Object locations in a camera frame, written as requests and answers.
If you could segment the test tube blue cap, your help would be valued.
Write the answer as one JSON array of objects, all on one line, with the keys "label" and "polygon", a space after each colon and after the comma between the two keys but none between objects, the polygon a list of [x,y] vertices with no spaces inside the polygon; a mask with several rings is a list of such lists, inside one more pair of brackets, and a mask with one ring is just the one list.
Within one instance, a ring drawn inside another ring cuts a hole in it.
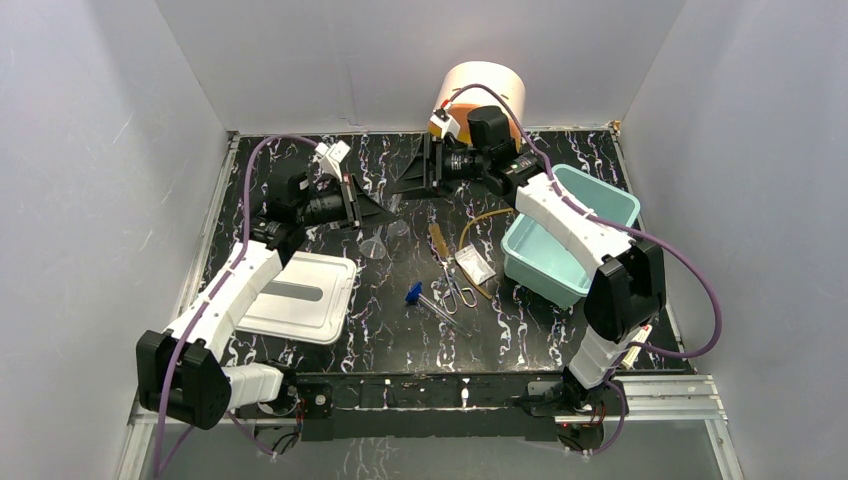
[{"label": "test tube blue cap", "polygon": [[402,196],[400,194],[394,194],[390,199],[390,202],[389,202],[389,205],[388,205],[388,210],[391,213],[396,213],[398,211],[398,208],[400,206],[401,201],[402,201]]}]

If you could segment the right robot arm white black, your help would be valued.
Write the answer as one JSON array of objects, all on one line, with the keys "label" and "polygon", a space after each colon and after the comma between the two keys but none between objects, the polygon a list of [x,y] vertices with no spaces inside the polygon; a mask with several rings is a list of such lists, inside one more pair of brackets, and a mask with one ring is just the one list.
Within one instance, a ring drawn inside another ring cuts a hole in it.
[{"label": "right robot arm white black", "polygon": [[638,329],[665,306],[661,246],[590,210],[535,145],[520,149],[503,108],[470,110],[470,139],[463,142],[450,105],[444,102],[432,112],[429,132],[394,192],[403,200],[423,200],[447,195],[460,180],[478,182],[541,226],[577,261],[590,281],[583,303],[587,326],[556,399],[570,410],[582,408],[610,387]]}]

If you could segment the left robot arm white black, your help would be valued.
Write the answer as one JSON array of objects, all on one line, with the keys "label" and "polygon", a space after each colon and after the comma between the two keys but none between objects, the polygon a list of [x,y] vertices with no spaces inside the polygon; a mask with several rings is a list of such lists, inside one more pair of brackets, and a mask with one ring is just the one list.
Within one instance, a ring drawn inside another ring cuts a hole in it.
[{"label": "left robot arm white black", "polygon": [[391,223],[349,173],[332,170],[314,186],[308,173],[277,177],[250,198],[249,236],[237,242],[191,305],[163,331],[136,344],[138,398],[152,412],[209,430],[229,412],[279,401],[291,379],[275,361],[223,365],[237,330],[319,345],[334,343],[352,296],[355,263],[303,251],[307,231]]}]

